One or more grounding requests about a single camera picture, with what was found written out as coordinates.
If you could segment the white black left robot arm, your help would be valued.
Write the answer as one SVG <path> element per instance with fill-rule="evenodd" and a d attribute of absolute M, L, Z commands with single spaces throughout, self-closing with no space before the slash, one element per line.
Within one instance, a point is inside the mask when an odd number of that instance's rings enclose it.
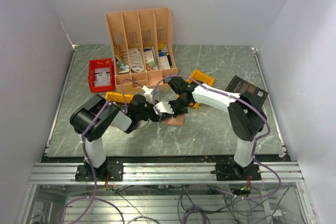
<path fill-rule="evenodd" d="M 90 165 L 88 174 L 94 180 L 102 180 L 107 175 L 102 136 L 108 127 L 113 126 L 129 134 L 139 127 L 141 121 L 160 120 L 153 104 L 145 96 L 136 94 L 123 108 L 94 95 L 71 115 L 69 122 L 82 138 L 85 162 Z"/>

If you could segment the pink leather card holder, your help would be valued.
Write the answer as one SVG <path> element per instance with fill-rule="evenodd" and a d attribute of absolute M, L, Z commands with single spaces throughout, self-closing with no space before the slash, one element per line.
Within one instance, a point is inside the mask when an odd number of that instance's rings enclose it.
<path fill-rule="evenodd" d="M 177 117 L 171 117 L 169 119 L 166 119 L 162 121 L 162 124 L 170 125 L 170 126 L 183 126 L 185 120 L 185 115 L 179 115 Z"/>

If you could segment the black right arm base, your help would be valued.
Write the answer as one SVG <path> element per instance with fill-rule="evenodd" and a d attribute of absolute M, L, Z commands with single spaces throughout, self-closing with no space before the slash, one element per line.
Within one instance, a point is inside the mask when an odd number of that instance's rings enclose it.
<path fill-rule="evenodd" d="M 247 181 L 261 180 L 260 168 L 257 164 L 249 164 L 247 167 L 242 168 L 235 162 L 218 163 L 211 174 L 216 175 L 217 181 Z"/>

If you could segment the red plastic bin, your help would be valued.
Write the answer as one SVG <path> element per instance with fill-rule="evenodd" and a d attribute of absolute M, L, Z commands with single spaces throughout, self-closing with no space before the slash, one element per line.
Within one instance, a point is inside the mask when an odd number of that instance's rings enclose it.
<path fill-rule="evenodd" d="M 88 85 L 91 93 L 108 92 L 115 89 L 114 67 L 111 58 L 89 61 Z"/>

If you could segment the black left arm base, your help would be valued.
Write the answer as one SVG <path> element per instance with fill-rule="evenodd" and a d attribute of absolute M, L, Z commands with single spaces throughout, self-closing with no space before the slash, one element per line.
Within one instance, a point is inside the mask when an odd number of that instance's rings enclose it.
<path fill-rule="evenodd" d="M 93 168 L 97 181 L 121 182 L 123 179 L 123 165 L 118 161 L 105 161 L 99 168 Z M 93 182 L 93 172 L 90 165 L 84 162 L 77 167 L 76 182 Z"/>

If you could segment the yellow bin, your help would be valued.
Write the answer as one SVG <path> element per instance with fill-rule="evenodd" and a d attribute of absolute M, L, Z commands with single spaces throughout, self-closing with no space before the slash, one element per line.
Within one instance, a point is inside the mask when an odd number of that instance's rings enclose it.
<path fill-rule="evenodd" d="M 190 75 L 190 78 L 192 78 L 192 79 L 194 79 L 194 80 L 196 80 L 196 81 L 198 81 L 198 82 L 203 82 L 203 83 L 207 84 L 207 85 L 210 86 L 210 87 L 213 86 L 214 81 L 215 81 L 214 78 L 212 78 L 212 77 L 206 75 L 205 73 L 203 73 L 203 72 L 201 72 L 201 71 L 199 71 L 199 70 L 197 70 L 197 69 L 195 69 L 195 70 L 192 72 L 192 74 Z M 190 106 L 191 106 L 192 108 L 195 108 L 195 109 L 197 109 L 197 108 L 199 107 L 199 105 L 200 105 L 199 103 L 191 103 L 191 104 L 190 104 Z"/>
<path fill-rule="evenodd" d="M 105 99 L 107 101 L 112 101 L 112 102 L 119 102 L 119 103 L 125 103 L 128 104 L 131 102 L 133 98 L 133 95 L 131 94 L 125 94 L 123 95 L 122 93 L 116 93 L 116 92 L 107 92 L 105 94 Z"/>

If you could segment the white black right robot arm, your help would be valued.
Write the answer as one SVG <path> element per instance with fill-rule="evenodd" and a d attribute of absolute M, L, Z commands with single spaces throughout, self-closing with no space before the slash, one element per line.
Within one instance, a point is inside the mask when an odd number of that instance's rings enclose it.
<path fill-rule="evenodd" d="M 231 172 L 239 180 L 248 176 L 255 143 L 261 137 L 259 133 L 268 124 L 256 96 L 248 91 L 242 94 L 226 92 L 199 81 L 188 82 L 182 77 L 172 77 L 168 84 L 178 95 L 176 100 L 169 102 L 174 116 L 186 114 L 190 104 L 194 103 L 211 106 L 229 115 L 231 127 L 238 137 L 235 164 Z"/>

